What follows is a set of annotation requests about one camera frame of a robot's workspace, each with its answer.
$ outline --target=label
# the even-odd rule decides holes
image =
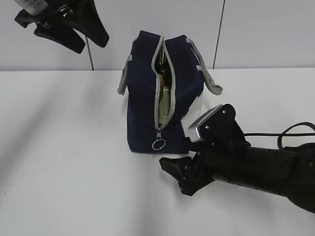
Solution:
[[[15,0],[29,14],[35,16],[48,7],[45,0]]]

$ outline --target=robotic arm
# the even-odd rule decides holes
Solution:
[[[14,0],[24,8],[15,21],[26,28],[35,23],[36,36],[55,41],[81,53],[84,40],[81,32],[99,47],[105,47],[109,36],[99,19],[94,0]]]
[[[279,135],[279,149],[265,149],[251,147],[235,115],[229,104],[206,112],[189,127],[190,150],[197,152],[195,157],[162,158],[162,169],[178,181],[185,195],[192,196],[218,180],[288,197],[315,213],[315,143],[282,146],[283,136],[301,136],[286,134],[291,128],[306,125],[315,131],[315,125],[294,125]]]

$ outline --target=zipper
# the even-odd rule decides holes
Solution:
[[[155,69],[155,62],[157,60],[158,57],[158,53],[161,50],[161,47],[164,50],[165,56],[166,56],[166,60],[169,64],[170,70],[171,70],[171,75],[172,75],[172,86],[171,86],[171,90],[170,90],[170,111],[168,114],[168,117],[166,119],[166,121],[159,125],[158,123],[158,106],[159,106],[159,95],[160,95],[160,80],[159,80],[159,74],[157,73],[156,69]],[[166,141],[164,139],[162,139],[162,135],[161,135],[161,130],[164,129],[168,123],[171,121],[174,112],[175,112],[175,103],[176,103],[176,99],[175,99],[175,87],[176,87],[176,79],[175,79],[175,70],[173,67],[173,63],[171,61],[171,58],[169,56],[168,50],[166,48],[166,44],[164,41],[164,37],[161,36],[159,43],[157,45],[157,49],[154,53],[153,59],[152,59],[152,70],[154,71],[154,73],[156,74],[156,95],[155,95],[155,113],[154,113],[154,122],[155,122],[155,128],[157,130],[157,139],[152,143],[152,149],[153,150],[161,150],[165,147],[166,145]],[[155,145],[158,142],[163,142],[162,145],[158,148],[155,148]]]

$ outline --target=gray trim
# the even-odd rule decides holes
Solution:
[[[155,101],[154,101],[154,123],[155,123],[156,129],[158,129],[158,100],[159,100],[160,82],[159,82],[159,75],[155,69],[155,62],[158,57],[158,53],[160,51],[163,41],[164,41],[164,37],[161,36],[159,39],[156,51],[153,55],[152,63],[151,63],[151,68],[156,75],[156,96],[155,96]]]
[[[168,123],[171,121],[171,119],[172,119],[172,117],[174,115],[174,112],[175,112],[175,105],[176,105],[176,97],[175,97],[175,88],[176,88],[175,70],[174,70],[173,63],[171,61],[171,57],[169,56],[168,50],[166,48],[165,41],[163,41],[162,45],[163,45],[163,49],[164,49],[164,53],[165,53],[166,59],[168,61],[169,67],[171,69],[172,87],[171,87],[171,91],[170,91],[171,104],[170,104],[169,114],[168,114],[168,117],[167,117],[166,121],[161,125],[161,129],[165,128],[165,126],[167,126]]]
[[[200,65],[197,66],[197,70],[202,73],[203,80],[208,90],[215,95],[221,95],[223,88],[220,85],[216,85],[215,81],[207,71],[205,61],[203,60],[202,55],[197,49],[195,43],[190,38],[186,38],[186,42],[192,46],[192,49],[200,62]]]
[[[125,64],[125,67],[122,72],[122,77],[117,89],[118,94],[124,95],[127,88],[127,74],[128,74],[128,63],[132,61],[132,55],[129,55]]]

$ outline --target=zipper pull ring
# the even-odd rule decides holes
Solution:
[[[165,147],[166,140],[162,138],[161,129],[157,129],[157,139],[152,143],[152,149],[155,151],[161,150]]]

